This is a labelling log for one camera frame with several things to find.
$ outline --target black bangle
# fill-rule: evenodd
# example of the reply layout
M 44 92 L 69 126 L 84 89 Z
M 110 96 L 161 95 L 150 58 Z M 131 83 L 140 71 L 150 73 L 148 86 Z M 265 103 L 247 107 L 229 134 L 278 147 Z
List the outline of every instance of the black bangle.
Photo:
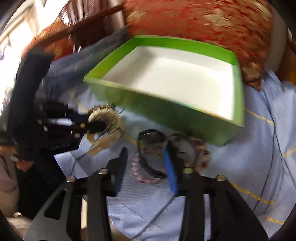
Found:
M 161 142 L 164 142 L 165 139 L 166 139 L 166 136 L 157 131 L 157 130 L 145 130 L 145 131 L 142 131 L 139 133 L 139 136 L 138 136 L 138 141 L 137 141 L 137 145 L 138 145 L 138 153 L 139 153 L 139 163 L 141 165 L 141 167 L 143 167 L 145 169 L 145 171 L 152 177 L 155 177 L 155 178 L 160 178 L 160 179 L 165 179 L 166 178 L 166 174 L 163 173 L 163 172 L 160 172 L 160 171 L 156 171 L 154 170 L 152 167 L 150 167 L 147 163 L 147 160 L 146 158 L 143 156 L 143 153 L 141 151 L 141 147 L 140 147 L 140 140 L 141 140 L 141 137 L 144 136 L 144 135 L 147 135 L 149 133 L 158 133 L 160 135 L 160 141 Z

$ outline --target blue bedsheet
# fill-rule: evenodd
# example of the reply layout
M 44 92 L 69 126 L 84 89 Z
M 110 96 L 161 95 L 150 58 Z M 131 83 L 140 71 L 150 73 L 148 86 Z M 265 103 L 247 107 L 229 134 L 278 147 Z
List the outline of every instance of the blue bedsheet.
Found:
M 83 76 L 127 39 L 126 29 L 121 29 L 76 55 L 55 61 L 39 94 L 69 103 L 81 112 L 101 103 L 82 83 Z M 244 94 L 245 127 L 225 146 L 208 145 L 211 162 L 202 174 L 209 177 L 224 174 L 272 237 L 296 203 L 296 88 L 290 83 L 280 83 L 267 70 L 262 90 L 257 92 L 245 85 Z M 174 130 L 129 111 L 124 111 L 122 116 L 127 137 L 95 157 L 80 159 L 73 174 L 78 178 L 91 175 L 126 146 L 128 164 L 121 191 L 107 200 L 114 226 L 136 240 L 178 240 L 184 198 L 174 198 L 166 180 L 156 185 L 139 183 L 131 170 L 137 153 L 133 140 L 140 131 L 153 128 L 171 134 Z M 66 175 L 71 174 L 75 159 L 89 147 L 83 139 L 78 150 L 55 156 Z M 207 240 L 210 238 L 208 197 L 205 206 Z

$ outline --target metal screw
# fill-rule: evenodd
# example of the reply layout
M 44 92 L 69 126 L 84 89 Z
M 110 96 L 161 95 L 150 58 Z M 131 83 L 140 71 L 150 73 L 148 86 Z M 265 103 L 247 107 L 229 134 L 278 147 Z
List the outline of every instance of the metal screw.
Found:
M 191 173 L 193 173 L 193 169 L 192 168 L 184 168 L 183 169 L 183 173 L 185 173 L 185 174 L 191 174 Z
M 217 179 L 217 181 L 219 181 L 219 182 L 224 182 L 224 181 L 226 181 L 226 177 L 225 177 L 224 175 L 218 175 L 218 176 L 216 177 L 216 179 Z
M 106 175 L 106 174 L 108 174 L 108 172 L 109 172 L 109 170 L 108 170 L 107 168 L 101 168 L 101 169 L 98 171 L 98 173 L 99 173 L 100 175 Z
M 76 181 L 76 177 L 74 177 L 74 176 L 69 176 L 69 177 L 67 177 L 66 181 L 67 181 L 68 183 L 73 183 L 73 182 Z

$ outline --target yellow stitched line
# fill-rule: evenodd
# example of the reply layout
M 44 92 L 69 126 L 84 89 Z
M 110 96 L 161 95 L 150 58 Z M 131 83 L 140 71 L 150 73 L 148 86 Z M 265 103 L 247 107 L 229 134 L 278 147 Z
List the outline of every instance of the yellow stitched line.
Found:
M 71 95 L 71 97 L 72 97 L 73 100 L 76 102 L 76 104 L 78 104 L 78 106 L 79 106 L 81 109 L 83 109 L 84 111 L 87 112 L 87 109 L 86 109 L 86 108 L 80 103 L 80 101 L 74 96 L 74 94 L 73 94 L 72 92 L 70 92 L 70 91 L 69 91 L 68 93 Z M 253 112 L 247 110 L 246 108 L 245 108 L 245 110 L 246 110 L 247 112 L 249 112 L 250 114 L 252 114 L 252 115 L 254 115 L 254 116 L 256 116 L 256 117 L 258 117 L 258 118 L 260 118 L 260 119 L 262 119 L 262 120 L 266 120 L 267 122 L 269 122 L 269 123 L 271 123 L 271 124 L 274 125 L 274 123 L 271 122 L 270 120 L 268 120 L 268 119 L 266 119 L 266 118 L 264 118 L 264 117 L 258 116 L 258 115 L 256 115 L 255 113 L 253 113 Z M 137 145 L 137 142 L 136 142 L 133 138 L 131 138 L 131 137 L 129 137 L 129 136 L 124 136 L 124 138 L 127 139 L 127 140 L 128 140 L 129 142 L 131 142 L 132 144 Z M 235 189 L 237 189 L 237 190 L 239 190 L 239 191 L 241 191 L 241 192 L 243 192 L 243 193 L 248 194 L 249 196 L 255 198 L 256 200 L 258 200 L 258 201 L 260 201 L 260 202 L 263 202 L 263 203 L 265 203 L 265 204 L 274 204 L 274 201 L 267 201 L 267 200 L 264 200 L 263 198 L 261 198 L 261 197 L 255 195 L 255 194 L 253 194 L 253 193 L 251 193 L 250 191 L 240 188 L 238 185 L 236 185 L 236 184 L 234 184 L 234 183 L 231 183 L 231 184 L 232 184 L 232 186 L 233 186 Z
M 294 149 L 292 149 L 292 150 L 290 150 L 290 151 L 287 151 L 287 152 L 283 155 L 283 157 L 290 156 L 290 155 L 292 155 L 294 152 L 296 152 L 296 148 L 294 148 Z
M 259 118 L 259 119 L 261 119 L 261 120 L 264 120 L 264 121 L 267 121 L 269 124 L 274 125 L 274 123 L 273 123 L 272 121 L 270 121 L 269 119 L 266 119 L 265 117 L 262 117 L 262 116 L 258 116 L 258 115 L 256 115 L 256 114 L 253 113 L 252 111 L 249 111 L 249 110 L 246 109 L 246 108 L 245 108 L 245 110 L 246 110 L 246 112 L 250 113 L 251 115 L 256 116 L 257 118 Z
M 240 188 L 240 187 L 239 187 L 238 185 L 236 185 L 235 183 L 231 183 L 231 185 L 232 185 L 235 189 L 237 189 L 237 190 L 239 190 L 239 191 L 241 191 L 241 192 L 243 192 L 243 193 L 248 194 L 249 196 L 251 196 L 252 198 L 255 198 L 256 200 L 258 200 L 258 201 L 260 201 L 260 202 L 263 202 L 263 203 L 265 203 L 265 204 L 274 204 L 274 201 L 267 201 L 267 200 L 264 200 L 263 198 L 261 198 L 261 197 L 255 195 L 255 194 L 253 194 L 253 193 L 251 193 L 250 191 Z
M 270 222 L 273 222 L 273 223 L 284 224 L 283 221 L 276 220 L 276 219 L 273 219 L 273 218 L 270 218 L 270 217 L 266 217 L 266 220 L 268 220 Z

